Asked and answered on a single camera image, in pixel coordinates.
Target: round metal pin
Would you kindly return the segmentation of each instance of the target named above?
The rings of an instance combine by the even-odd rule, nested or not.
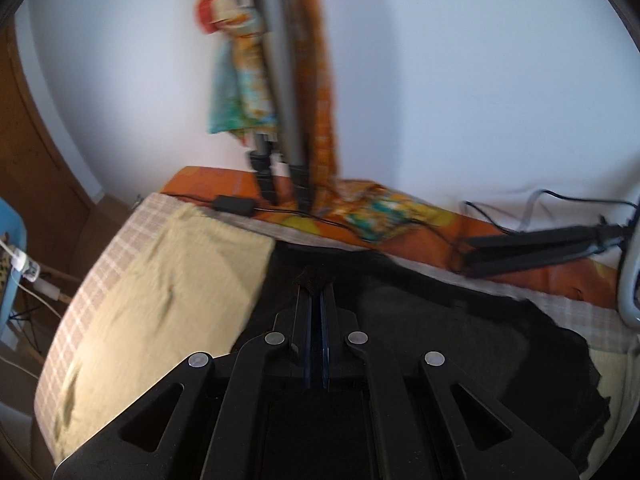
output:
[[[266,336],[264,336],[264,341],[268,345],[279,345],[284,342],[284,335],[280,332],[269,332]]]
[[[442,366],[444,364],[444,355],[440,352],[427,352],[424,361],[431,366]]]
[[[364,345],[369,340],[369,336],[364,332],[351,332],[348,339],[354,345]]]
[[[209,356],[203,352],[197,352],[189,356],[189,366],[194,368],[202,368],[209,362]]]

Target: brown door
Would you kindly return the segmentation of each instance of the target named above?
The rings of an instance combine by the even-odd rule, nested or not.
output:
[[[0,197],[22,216],[28,253],[43,264],[68,270],[92,202],[33,104],[13,24],[0,33]]]

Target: yellow fabric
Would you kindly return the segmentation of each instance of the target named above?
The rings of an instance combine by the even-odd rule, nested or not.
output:
[[[56,463],[188,355],[231,350],[273,245],[191,204],[168,219],[105,297],[78,348],[56,410]]]

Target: black garment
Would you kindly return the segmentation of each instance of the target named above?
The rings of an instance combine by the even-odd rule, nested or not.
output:
[[[609,419],[609,399],[597,391],[600,375],[586,341],[530,301],[448,285],[373,251],[278,242],[234,349],[270,330],[276,314],[294,306],[296,279],[307,266],[316,269],[316,282],[332,279],[337,306],[353,310],[364,332],[391,346],[403,373],[411,374],[426,351],[441,351],[579,471],[587,468]]]

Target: blue plastic chair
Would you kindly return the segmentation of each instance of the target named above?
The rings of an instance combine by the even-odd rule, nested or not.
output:
[[[18,247],[26,252],[27,250],[27,229],[24,227],[22,218],[15,212],[7,202],[0,198],[0,235],[8,233],[9,244]],[[0,335],[6,326],[6,322],[11,314],[14,305],[15,294],[18,291],[16,282],[20,281],[20,273],[15,269],[11,269],[11,276],[7,278],[4,296],[0,304]]]

